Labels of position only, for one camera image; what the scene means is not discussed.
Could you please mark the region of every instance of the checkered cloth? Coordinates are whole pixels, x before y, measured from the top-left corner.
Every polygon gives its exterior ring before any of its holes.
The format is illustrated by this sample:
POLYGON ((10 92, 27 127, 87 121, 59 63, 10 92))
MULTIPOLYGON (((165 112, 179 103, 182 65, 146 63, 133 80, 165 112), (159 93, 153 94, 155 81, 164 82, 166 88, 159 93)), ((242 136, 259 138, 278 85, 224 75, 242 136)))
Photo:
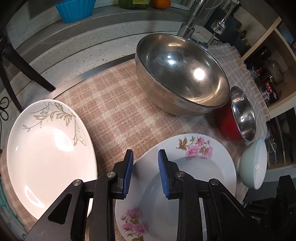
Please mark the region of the checkered cloth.
MULTIPOLYGON (((266 136, 265 122, 269 113, 259 91, 239 58, 229 45, 210 46, 209 52, 224 69, 231 86, 237 85, 248 95, 256 116, 256 138, 266 136)), ((245 143, 226 140, 217 128, 213 114, 199 117, 179 117, 164 112, 144 94, 136 75, 135 61, 130 60, 72 87, 57 100, 73 108, 85 124, 96 153, 98 176, 121 161, 126 149, 134 150, 137 160, 157 143, 175 135, 201 133, 219 141, 229 152, 234 164, 245 149, 245 143)), ((13 211, 27 230, 36 222, 16 197, 9 181, 6 152, 0 158, 4 189, 13 211)), ((235 197, 241 202, 247 192, 237 177, 235 197)), ((87 226, 86 240, 89 235, 87 226)), ((117 226, 116 239, 124 240, 117 226)))

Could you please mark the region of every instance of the blue silicone cup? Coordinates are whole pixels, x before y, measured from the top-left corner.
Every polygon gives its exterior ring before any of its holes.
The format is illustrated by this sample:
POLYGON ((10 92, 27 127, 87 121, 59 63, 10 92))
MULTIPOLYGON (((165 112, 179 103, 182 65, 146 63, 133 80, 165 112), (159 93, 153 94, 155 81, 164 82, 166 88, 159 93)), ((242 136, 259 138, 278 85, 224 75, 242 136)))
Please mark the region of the blue silicone cup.
POLYGON ((73 23, 92 15, 96 0, 65 0, 56 8, 65 23, 73 23))

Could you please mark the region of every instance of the small white bowl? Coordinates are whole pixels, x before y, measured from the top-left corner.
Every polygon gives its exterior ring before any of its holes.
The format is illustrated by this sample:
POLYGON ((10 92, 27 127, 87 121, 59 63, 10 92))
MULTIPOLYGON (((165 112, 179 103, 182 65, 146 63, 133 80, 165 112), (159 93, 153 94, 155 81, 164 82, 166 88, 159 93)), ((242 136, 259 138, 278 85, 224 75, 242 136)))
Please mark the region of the small white bowl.
POLYGON ((267 150, 262 139, 254 141, 244 150, 237 160, 237 173, 249 188, 258 190, 265 178, 267 168, 267 150))

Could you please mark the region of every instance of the black stand leg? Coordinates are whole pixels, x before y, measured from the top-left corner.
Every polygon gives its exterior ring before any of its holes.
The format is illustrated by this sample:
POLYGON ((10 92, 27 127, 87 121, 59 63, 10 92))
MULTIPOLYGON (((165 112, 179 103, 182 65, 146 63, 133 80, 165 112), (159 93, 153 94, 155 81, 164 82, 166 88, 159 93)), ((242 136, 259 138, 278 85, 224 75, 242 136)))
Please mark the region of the black stand leg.
POLYGON ((4 50, 2 51, 2 56, 9 60, 15 65, 21 72, 28 76, 31 80, 35 81, 43 88, 52 92, 55 87, 44 79, 36 70, 34 70, 12 47, 10 43, 4 45, 4 50))
POLYGON ((6 89, 9 97, 11 98, 12 102, 15 104, 15 106, 19 110, 19 112, 22 112, 22 106, 20 105, 19 101, 17 100, 17 97, 15 96, 15 93, 13 92, 13 89, 10 85, 9 79, 6 75, 1 54, 0 54, 0 78, 3 82, 3 85, 6 89))

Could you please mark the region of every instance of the bottle label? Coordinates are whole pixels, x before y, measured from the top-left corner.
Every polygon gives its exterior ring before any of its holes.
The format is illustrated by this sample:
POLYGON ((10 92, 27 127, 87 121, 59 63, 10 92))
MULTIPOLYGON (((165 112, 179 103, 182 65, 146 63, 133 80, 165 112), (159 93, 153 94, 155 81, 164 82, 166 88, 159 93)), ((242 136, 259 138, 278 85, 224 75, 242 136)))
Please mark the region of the bottle label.
POLYGON ((150 0, 133 0, 133 4, 149 4, 150 0))

